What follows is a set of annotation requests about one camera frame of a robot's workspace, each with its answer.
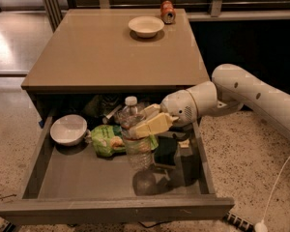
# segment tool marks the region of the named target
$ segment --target white bowl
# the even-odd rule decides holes
[[[87,122],[78,115],[67,115],[55,121],[50,129],[50,136],[55,142],[65,146],[73,146],[84,138]]]
[[[140,16],[129,22],[129,28],[141,38],[152,38],[163,27],[164,22],[153,16]]]

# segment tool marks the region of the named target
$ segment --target clear water bottle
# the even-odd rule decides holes
[[[147,169],[152,163],[151,138],[132,138],[129,129],[145,120],[145,115],[140,113],[144,108],[137,103],[136,97],[126,97],[126,106],[118,113],[122,128],[123,141],[125,143],[128,161],[135,170]]]

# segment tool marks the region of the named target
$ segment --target terrazzo floor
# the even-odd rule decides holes
[[[44,14],[0,14],[0,70],[30,70],[51,29]],[[40,117],[22,78],[0,77],[0,202],[17,199],[40,136]],[[204,117],[202,139],[219,197],[233,197],[232,213],[260,221],[277,173],[290,155],[290,142],[251,111]],[[265,222],[269,231],[290,232],[290,161],[275,189]],[[7,221],[0,218],[0,231]],[[238,231],[220,220],[173,221],[146,229],[138,223],[18,226],[15,231]]]

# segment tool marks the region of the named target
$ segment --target white plug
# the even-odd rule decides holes
[[[254,225],[254,231],[255,232],[268,232],[268,228],[264,224],[264,220],[261,220],[260,222]]]

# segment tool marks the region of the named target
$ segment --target red can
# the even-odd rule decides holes
[[[171,1],[166,0],[160,5],[161,19],[165,24],[171,24],[176,17],[176,13]]]

